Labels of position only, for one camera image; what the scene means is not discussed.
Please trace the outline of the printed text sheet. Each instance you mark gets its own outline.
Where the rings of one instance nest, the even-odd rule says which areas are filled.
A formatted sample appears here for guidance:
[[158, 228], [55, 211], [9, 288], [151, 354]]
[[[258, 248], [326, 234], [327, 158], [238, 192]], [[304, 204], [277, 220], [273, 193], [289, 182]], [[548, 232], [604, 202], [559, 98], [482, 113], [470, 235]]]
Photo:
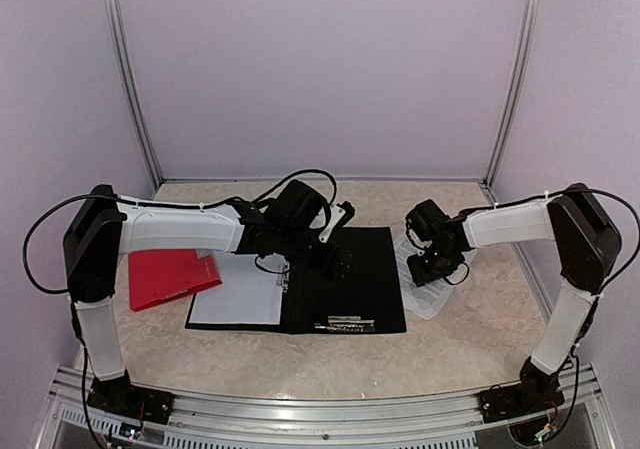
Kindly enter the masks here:
[[433, 319], [453, 294], [454, 287], [442, 280], [420, 287], [413, 282], [407, 260], [417, 250], [405, 236], [394, 240], [394, 252], [404, 308], [424, 320]]

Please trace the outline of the black folder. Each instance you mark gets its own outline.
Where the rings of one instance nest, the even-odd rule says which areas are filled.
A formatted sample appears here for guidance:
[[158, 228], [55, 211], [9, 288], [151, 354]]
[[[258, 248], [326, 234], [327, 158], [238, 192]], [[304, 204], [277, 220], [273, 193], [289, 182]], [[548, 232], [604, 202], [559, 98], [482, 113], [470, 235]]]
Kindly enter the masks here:
[[330, 240], [351, 253], [350, 268], [327, 282], [306, 267], [286, 262], [280, 323], [197, 326], [192, 330], [272, 332], [280, 334], [396, 334], [407, 330], [404, 306], [388, 227], [343, 227]]

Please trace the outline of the red folder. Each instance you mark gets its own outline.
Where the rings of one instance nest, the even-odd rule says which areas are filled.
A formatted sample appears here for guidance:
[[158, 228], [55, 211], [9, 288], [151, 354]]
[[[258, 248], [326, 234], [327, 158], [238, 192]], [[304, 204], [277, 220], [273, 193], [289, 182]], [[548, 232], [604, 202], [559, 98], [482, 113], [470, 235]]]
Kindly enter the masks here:
[[157, 307], [222, 284], [212, 255], [191, 250], [151, 250], [128, 256], [129, 306]]

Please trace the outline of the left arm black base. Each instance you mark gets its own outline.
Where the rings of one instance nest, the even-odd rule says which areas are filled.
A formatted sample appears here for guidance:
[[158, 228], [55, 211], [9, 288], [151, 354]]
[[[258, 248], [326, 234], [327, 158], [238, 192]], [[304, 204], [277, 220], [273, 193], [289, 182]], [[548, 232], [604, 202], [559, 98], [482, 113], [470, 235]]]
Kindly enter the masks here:
[[167, 425], [172, 414], [175, 395], [171, 392], [137, 386], [131, 383], [128, 371], [118, 378], [95, 378], [88, 395], [88, 406], [104, 412]]

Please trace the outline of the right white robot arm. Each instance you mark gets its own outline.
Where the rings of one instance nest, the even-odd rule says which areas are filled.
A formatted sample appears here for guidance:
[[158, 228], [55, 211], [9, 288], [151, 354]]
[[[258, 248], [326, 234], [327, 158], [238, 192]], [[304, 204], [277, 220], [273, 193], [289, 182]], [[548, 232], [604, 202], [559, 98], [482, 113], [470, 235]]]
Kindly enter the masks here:
[[621, 251], [621, 234], [598, 202], [599, 191], [583, 183], [536, 195], [446, 214], [428, 199], [405, 217], [417, 254], [407, 264], [416, 286], [447, 280], [467, 253], [494, 245], [548, 240], [560, 261], [561, 288], [530, 363], [546, 375], [558, 372], [583, 336], [587, 319]]

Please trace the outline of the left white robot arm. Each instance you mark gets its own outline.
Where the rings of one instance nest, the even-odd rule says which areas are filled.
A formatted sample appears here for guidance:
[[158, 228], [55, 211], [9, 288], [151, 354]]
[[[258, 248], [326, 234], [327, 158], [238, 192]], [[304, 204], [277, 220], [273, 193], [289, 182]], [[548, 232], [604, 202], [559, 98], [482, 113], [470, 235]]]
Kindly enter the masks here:
[[341, 278], [348, 252], [330, 238], [355, 215], [349, 202], [328, 201], [299, 180], [274, 198], [238, 196], [216, 203], [179, 204], [117, 196], [99, 185], [63, 237], [67, 290], [102, 399], [121, 414], [140, 403], [126, 375], [112, 298], [119, 261], [154, 250], [204, 249], [258, 258], [278, 255], [328, 282]]

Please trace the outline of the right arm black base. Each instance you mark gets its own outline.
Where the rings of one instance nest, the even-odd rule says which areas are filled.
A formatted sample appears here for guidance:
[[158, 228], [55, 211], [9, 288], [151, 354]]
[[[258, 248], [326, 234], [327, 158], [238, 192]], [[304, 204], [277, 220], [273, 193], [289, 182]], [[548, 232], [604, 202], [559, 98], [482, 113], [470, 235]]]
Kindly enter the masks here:
[[483, 422], [493, 423], [560, 407], [565, 398], [559, 373], [546, 374], [527, 358], [517, 383], [494, 385], [476, 395]]

